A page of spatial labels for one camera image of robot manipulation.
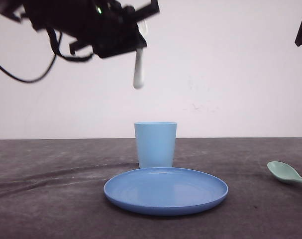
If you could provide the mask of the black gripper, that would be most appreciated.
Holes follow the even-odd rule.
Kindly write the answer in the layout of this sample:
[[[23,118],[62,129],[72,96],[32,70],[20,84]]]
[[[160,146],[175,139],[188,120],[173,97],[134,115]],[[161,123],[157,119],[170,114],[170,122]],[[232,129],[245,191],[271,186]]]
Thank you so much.
[[[16,22],[28,18],[35,31],[46,30],[56,54],[55,31],[60,31],[77,39],[71,54],[90,45],[100,58],[146,47],[138,22],[159,11],[156,0],[140,9],[116,0],[0,0],[1,15]]]

